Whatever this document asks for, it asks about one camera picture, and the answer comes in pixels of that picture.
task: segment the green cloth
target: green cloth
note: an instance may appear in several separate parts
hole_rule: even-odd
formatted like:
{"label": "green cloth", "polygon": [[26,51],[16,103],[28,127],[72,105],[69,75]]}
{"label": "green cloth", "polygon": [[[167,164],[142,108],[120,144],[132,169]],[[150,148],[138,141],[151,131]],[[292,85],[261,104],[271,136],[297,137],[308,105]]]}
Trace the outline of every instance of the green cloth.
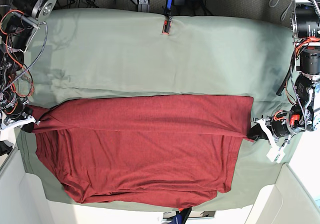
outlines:
{"label": "green cloth", "polygon": [[[52,12],[45,51],[34,65],[31,103],[53,107],[76,98],[110,98],[169,94],[252,96],[252,116],[289,109],[275,92],[293,51],[292,32],[284,27],[233,17],[174,17],[170,35],[162,34],[165,17],[108,9]],[[43,27],[25,63],[38,54]],[[26,86],[19,87],[27,92]],[[285,149],[290,160],[300,136]],[[18,147],[25,169],[39,176],[47,199],[75,203],[35,155],[33,134],[21,133]],[[241,208],[253,204],[260,189],[274,184],[281,164],[271,163],[268,141],[243,141],[231,191],[194,211]],[[170,211],[138,203],[86,206],[134,211]]]}

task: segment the orange wire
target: orange wire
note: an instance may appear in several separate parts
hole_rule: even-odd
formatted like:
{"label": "orange wire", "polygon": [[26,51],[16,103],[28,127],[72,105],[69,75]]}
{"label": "orange wire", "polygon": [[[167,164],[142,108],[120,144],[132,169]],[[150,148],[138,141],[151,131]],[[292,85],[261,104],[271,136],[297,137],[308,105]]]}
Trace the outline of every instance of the orange wire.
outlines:
{"label": "orange wire", "polygon": [[[6,35],[7,35],[7,36],[6,36],[6,42],[5,42],[7,54],[9,55],[9,57],[10,57],[15,63],[17,63],[17,64],[20,66],[21,69],[25,70],[25,67],[24,67],[21,63],[19,63],[19,62],[10,54],[9,46],[8,46],[9,34],[6,33],[6,32],[4,32],[3,29],[2,29],[2,22],[3,22],[4,18],[5,18],[9,13],[12,13],[12,12],[14,12],[14,11],[19,12],[19,13],[21,13],[21,14],[25,14],[25,13],[23,13],[22,11],[17,10],[17,9],[12,9],[12,10],[10,10],[8,13],[6,13],[6,14],[2,17],[2,19],[1,19],[1,21],[0,21],[0,31],[1,31],[3,34],[6,34]],[[34,84],[31,82],[30,85],[31,85],[31,92],[30,92],[30,94],[29,94],[28,96],[32,96],[33,93],[34,93],[34,91],[35,91]],[[16,87],[15,87],[15,85],[12,84],[12,86],[13,86],[13,88],[14,88],[14,92],[16,92]]]}
{"label": "orange wire", "polygon": [[14,83],[11,85],[11,87],[10,87],[10,88],[11,88],[11,90],[12,90],[12,92],[13,92],[13,93],[16,93],[16,90],[17,90],[17,89],[16,89],[16,87],[15,87],[15,84],[14,84]]}
{"label": "orange wire", "polygon": [[17,105],[18,105],[18,102],[15,103],[15,105],[14,105],[14,107],[13,107],[13,110],[12,110],[11,112],[9,112],[9,113],[6,113],[6,115],[12,114],[12,113],[15,111]]}
{"label": "orange wire", "polygon": [[6,41],[5,41],[6,52],[7,52],[7,54],[9,55],[9,57],[10,57],[15,63],[17,63],[17,64],[20,66],[20,68],[24,69],[24,66],[23,66],[22,64],[20,64],[15,58],[13,58],[13,56],[10,54],[9,48],[8,48],[8,37],[9,37],[9,36],[7,35]]}
{"label": "orange wire", "polygon": [[298,57],[299,55],[299,51],[301,49],[301,47],[304,45],[304,44],[307,44],[307,43],[311,43],[311,42],[319,42],[320,41],[320,38],[316,38],[316,37],[308,37],[305,41],[303,41],[301,44],[299,44],[298,47],[296,47],[295,49],[295,55],[296,57]]}
{"label": "orange wire", "polygon": [[4,18],[5,18],[9,13],[12,13],[12,12],[18,12],[18,13],[25,14],[25,13],[23,13],[23,12],[20,11],[20,10],[12,9],[12,10],[9,10],[9,12],[6,13],[6,14],[2,17],[2,19],[1,19],[1,21],[0,21],[0,31],[1,31],[3,34],[5,34],[5,35],[7,35],[7,33],[4,32],[4,30],[2,29],[2,21],[4,20]]}
{"label": "orange wire", "polygon": [[286,119],[286,117],[277,118],[277,115],[278,115],[280,112],[283,112],[283,111],[280,110],[280,111],[278,111],[278,112],[275,113],[275,115],[274,115],[274,117],[273,117],[273,119],[274,119],[275,121],[279,121],[279,120]]}
{"label": "orange wire", "polygon": [[287,99],[289,100],[289,102],[290,102],[293,106],[296,106],[296,104],[295,104],[295,99],[294,99],[294,98],[291,96],[291,94],[289,94],[289,92],[288,92],[288,87],[287,87],[287,86],[288,86],[288,82],[285,83],[285,86],[286,86],[286,87],[285,87],[284,90],[285,90],[285,93],[286,93],[285,95],[286,95]]}

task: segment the robotic hand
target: robotic hand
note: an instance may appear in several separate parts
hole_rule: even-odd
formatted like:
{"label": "robotic hand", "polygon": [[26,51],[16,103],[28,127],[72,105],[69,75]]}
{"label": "robotic hand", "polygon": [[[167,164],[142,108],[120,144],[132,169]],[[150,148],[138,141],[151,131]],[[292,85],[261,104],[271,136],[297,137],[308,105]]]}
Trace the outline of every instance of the robotic hand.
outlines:
{"label": "robotic hand", "polygon": [[[56,0],[9,0],[9,11],[0,17],[0,140],[4,130],[14,127],[33,128],[36,122],[32,110],[26,106],[32,95],[33,81],[30,68],[44,51],[48,26],[45,19],[52,11]],[[29,65],[24,64],[24,53],[35,33],[41,26],[45,28],[43,46],[39,55]],[[15,82],[25,77],[30,83],[30,92],[21,96]]]}
{"label": "robotic hand", "polygon": [[[291,110],[278,111],[271,117],[254,119],[253,126],[247,136],[249,139],[269,140],[271,150],[267,157],[278,163],[284,157],[284,148],[290,143],[293,135],[303,131],[320,129],[320,0],[294,0],[295,10],[292,13],[292,29],[295,49],[291,57],[290,67],[277,95],[285,93],[293,105]],[[293,70],[300,75],[294,82]],[[293,86],[294,97],[287,90]],[[276,145],[279,138],[286,137],[281,147]]]}

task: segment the coiled cable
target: coiled cable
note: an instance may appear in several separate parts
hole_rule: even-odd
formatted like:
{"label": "coiled cable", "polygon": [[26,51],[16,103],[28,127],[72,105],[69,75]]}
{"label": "coiled cable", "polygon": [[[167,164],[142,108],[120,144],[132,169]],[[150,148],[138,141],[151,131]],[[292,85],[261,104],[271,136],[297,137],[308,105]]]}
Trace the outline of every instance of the coiled cable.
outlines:
{"label": "coiled cable", "polygon": [[316,2],[316,0],[311,0],[311,2],[314,5],[315,13],[317,14],[318,18],[320,19],[320,9],[319,9],[318,3]]}
{"label": "coiled cable", "polygon": [[46,46],[46,40],[48,38],[48,25],[45,21],[39,23],[39,25],[45,25],[44,26],[44,41],[43,41],[43,45],[41,47],[41,50],[39,52],[39,54],[37,55],[37,57],[34,59],[34,61],[29,65],[28,68],[26,68],[21,74],[19,74],[12,82],[10,82],[0,93],[3,93],[4,91],[6,91],[8,88],[10,88],[13,83],[15,83],[18,79],[20,79],[26,72],[28,72],[32,66],[38,61],[38,59],[40,58],[40,56],[42,55],[42,53],[44,52],[44,48]]}
{"label": "coiled cable", "polygon": [[305,110],[303,109],[302,107],[302,104],[299,100],[299,96],[298,96],[298,93],[297,93],[297,90],[296,90],[296,87],[295,87],[295,82],[294,82],[294,77],[293,77],[293,74],[292,74],[292,65],[290,64],[290,80],[291,80],[291,84],[292,84],[292,88],[293,88],[293,92],[295,93],[295,97],[296,97],[296,101],[297,103],[299,104],[299,107],[302,111],[302,114],[303,114],[303,118],[304,118],[304,130],[307,130],[307,114],[305,112]]}

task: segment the metal bracket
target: metal bracket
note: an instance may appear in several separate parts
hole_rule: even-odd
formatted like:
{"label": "metal bracket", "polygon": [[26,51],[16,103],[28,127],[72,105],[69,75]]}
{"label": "metal bracket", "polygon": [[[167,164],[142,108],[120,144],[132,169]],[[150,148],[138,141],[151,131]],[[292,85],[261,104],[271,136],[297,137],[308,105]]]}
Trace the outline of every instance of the metal bracket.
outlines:
{"label": "metal bracket", "polygon": [[20,49],[21,52],[25,53],[27,51],[31,41],[33,40],[34,36],[36,35],[36,32],[40,29],[40,26],[36,22],[32,21],[33,18],[27,18],[27,17],[23,16],[21,13],[18,13],[15,11],[13,12],[13,14],[16,15],[17,17],[21,18],[24,22],[30,24],[35,29],[34,33],[27,41],[27,44],[25,46],[26,48],[24,50]]}
{"label": "metal bracket", "polygon": [[271,149],[267,153],[266,157],[271,162],[275,161],[277,163],[280,163],[282,161],[282,159],[284,158],[284,156],[285,156],[284,149],[285,149],[286,145],[290,142],[291,136],[289,136],[286,139],[285,143],[281,147],[279,147],[276,144],[275,138],[273,137],[271,131],[266,126],[266,120],[261,118],[261,119],[257,120],[256,123],[260,124],[261,129],[267,135],[267,137],[269,139],[269,142],[270,142],[270,145],[271,145]]}
{"label": "metal bracket", "polygon": [[29,124],[29,123],[36,123],[37,121],[33,116],[28,116],[26,119],[19,120],[16,122],[11,122],[6,125],[5,123],[2,123],[1,118],[1,124],[0,124],[0,141],[6,140],[9,138],[9,131],[14,129],[15,127],[22,127],[23,125]]}
{"label": "metal bracket", "polygon": [[150,12],[150,0],[132,0],[138,5],[138,12]]}

